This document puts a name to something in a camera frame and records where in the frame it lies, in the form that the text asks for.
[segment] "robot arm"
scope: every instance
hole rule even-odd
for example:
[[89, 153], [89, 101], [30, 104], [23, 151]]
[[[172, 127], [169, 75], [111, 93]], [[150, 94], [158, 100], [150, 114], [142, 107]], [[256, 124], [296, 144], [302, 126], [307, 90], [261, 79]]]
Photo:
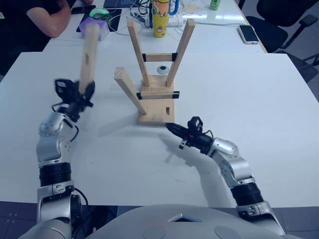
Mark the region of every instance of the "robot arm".
[[174, 123], [167, 123], [166, 127], [182, 138], [179, 148], [196, 147], [217, 163], [237, 203], [238, 215], [278, 235], [284, 235], [285, 232], [269, 203], [263, 200], [249, 164], [240, 156], [238, 147], [228, 140], [214, 138], [210, 130], [208, 132], [211, 133], [211, 137], [207, 135], [208, 132], [203, 133], [203, 122], [199, 117], [193, 117], [187, 125], [188, 128], [184, 128]]
[[21, 239], [70, 239], [72, 223], [81, 213], [81, 200], [72, 194], [71, 149], [78, 128], [75, 123], [87, 106], [95, 84], [90, 83], [84, 94], [78, 91], [79, 83], [55, 80], [55, 90], [62, 99], [58, 110], [43, 121], [39, 128], [40, 140], [36, 147], [40, 171], [40, 188], [37, 190], [37, 225]]

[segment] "white power strip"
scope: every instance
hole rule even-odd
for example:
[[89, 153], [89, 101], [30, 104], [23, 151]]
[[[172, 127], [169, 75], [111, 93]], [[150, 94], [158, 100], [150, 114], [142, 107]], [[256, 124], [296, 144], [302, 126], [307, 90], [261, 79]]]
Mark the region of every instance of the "white power strip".
[[[150, 27], [149, 16], [145, 17], [145, 26]], [[169, 16], [167, 27], [182, 27], [183, 26], [183, 16], [180, 14], [175, 14], [173, 16]]]

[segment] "black office chair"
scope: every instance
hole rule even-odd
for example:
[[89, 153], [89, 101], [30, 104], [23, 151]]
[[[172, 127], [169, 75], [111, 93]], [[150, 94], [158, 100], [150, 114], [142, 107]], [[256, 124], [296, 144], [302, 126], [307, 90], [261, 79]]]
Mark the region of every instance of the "black office chair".
[[[246, 0], [239, 1], [242, 9]], [[294, 35], [287, 41], [288, 33], [278, 26], [292, 26], [319, 0], [259, 0], [257, 12], [265, 20], [254, 16], [247, 16], [247, 20], [254, 27], [256, 34], [265, 46], [267, 52], [274, 52], [278, 48], [286, 49], [306, 28], [313, 25], [318, 18], [309, 14], [299, 21], [301, 24]]]
[[[318, 70], [315, 68], [315, 66], [319, 65], [319, 53], [305, 59], [300, 59], [282, 50], [276, 51], [276, 53], [287, 54], [306, 83], [308, 83], [313, 77], [318, 74]], [[314, 59], [313, 62], [307, 63], [307, 61], [311, 59]]]

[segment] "person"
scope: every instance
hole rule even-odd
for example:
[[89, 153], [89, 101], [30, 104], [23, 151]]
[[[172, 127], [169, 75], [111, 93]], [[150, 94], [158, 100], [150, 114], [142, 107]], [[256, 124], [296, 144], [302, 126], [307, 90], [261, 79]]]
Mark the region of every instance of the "person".
[[[82, 0], [89, 5], [93, 0]], [[6, 60], [0, 74], [8, 71], [20, 52], [42, 51], [50, 38], [58, 37], [67, 27], [70, 5], [75, 0], [0, 0], [6, 25], [1, 32], [0, 58]]]

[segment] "person's hand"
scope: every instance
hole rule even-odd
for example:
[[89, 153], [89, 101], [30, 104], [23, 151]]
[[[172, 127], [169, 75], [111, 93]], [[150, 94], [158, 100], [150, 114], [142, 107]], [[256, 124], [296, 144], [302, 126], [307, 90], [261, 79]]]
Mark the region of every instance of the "person's hand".
[[91, 5], [93, 3], [93, 0], [83, 0], [83, 2], [86, 4], [86, 5]]

